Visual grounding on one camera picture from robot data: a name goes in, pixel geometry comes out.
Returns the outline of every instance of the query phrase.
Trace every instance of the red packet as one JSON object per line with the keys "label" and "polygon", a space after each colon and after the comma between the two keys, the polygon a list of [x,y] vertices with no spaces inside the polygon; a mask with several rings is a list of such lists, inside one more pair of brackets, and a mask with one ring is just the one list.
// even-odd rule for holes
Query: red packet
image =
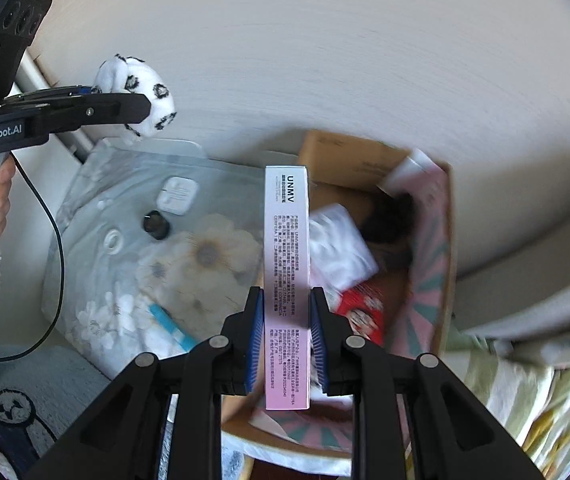
{"label": "red packet", "polygon": [[345,316],[354,334],[366,337],[383,346],[383,291],[378,287],[361,283],[346,290],[335,311]]}

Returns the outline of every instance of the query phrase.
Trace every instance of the cardboard box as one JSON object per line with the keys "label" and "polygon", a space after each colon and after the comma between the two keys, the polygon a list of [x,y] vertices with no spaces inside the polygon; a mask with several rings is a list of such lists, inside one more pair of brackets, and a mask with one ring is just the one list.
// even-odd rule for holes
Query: cardboard box
{"label": "cardboard box", "polygon": [[309,205],[303,166],[265,168],[265,403],[309,408]]}
{"label": "cardboard box", "polygon": [[[377,185],[402,162],[411,150],[393,148],[375,140],[361,139],[330,132],[312,130],[307,133],[299,153],[299,164],[307,167],[309,179],[309,208],[314,210],[331,203],[340,203],[350,212],[356,225],[360,225],[372,211],[371,193]],[[447,205],[446,230],[449,239],[446,279],[442,286],[442,301],[438,319],[434,324],[431,351],[439,354],[444,350],[451,315],[455,262],[453,224],[453,196],[451,168],[437,164],[447,173],[449,200]],[[245,442],[245,451],[252,447],[279,449],[292,456],[316,456],[324,460],[345,460],[349,454],[316,450],[299,446],[287,440],[253,428],[249,424],[255,402],[262,395],[263,386],[259,377],[255,392],[250,397],[228,397],[223,402],[222,429]]]}

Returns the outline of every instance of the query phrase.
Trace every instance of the rectangular product box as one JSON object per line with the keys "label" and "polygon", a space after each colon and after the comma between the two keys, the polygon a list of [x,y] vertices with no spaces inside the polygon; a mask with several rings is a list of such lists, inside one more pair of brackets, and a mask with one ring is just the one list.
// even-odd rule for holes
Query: rectangular product box
{"label": "rectangular product box", "polygon": [[309,201],[304,166],[265,168],[265,402],[309,408]]}

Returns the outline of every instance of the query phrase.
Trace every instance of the teal marker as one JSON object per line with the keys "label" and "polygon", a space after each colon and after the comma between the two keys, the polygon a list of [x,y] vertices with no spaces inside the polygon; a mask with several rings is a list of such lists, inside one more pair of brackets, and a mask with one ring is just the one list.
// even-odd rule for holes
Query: teal marker
{"label": "teal marker", "polygon": [[158,321],[159,325],[167,330],[169,335],[171,335],[172,338],[174,338],[174,340],[180,346],[182,346],[185,351],[189,352],[197,345],[197,342],[193,338],[178,328],[178,325],[171,317],[169,317],[168,313],[166,313],[165,309],[162,306],[159,306],[156,303],[152,303],[149,306],[149,311],[152,313],[152,316],[154,316]]}

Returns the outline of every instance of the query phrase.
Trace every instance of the black and white stuffed toy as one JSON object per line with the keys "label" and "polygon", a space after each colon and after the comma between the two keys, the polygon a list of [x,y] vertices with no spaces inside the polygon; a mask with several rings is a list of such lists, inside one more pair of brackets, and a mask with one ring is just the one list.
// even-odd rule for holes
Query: black and white stuffed toy
{"label": "black and white stuffed toy", "polygon": [[174,99],[158,73],[142,59],[116,54],[104,61],[94,79],[95,92],[144,94],[152,104],[149,116],[139,124],[123,126],[136,137],[153,137],[174,120]]}

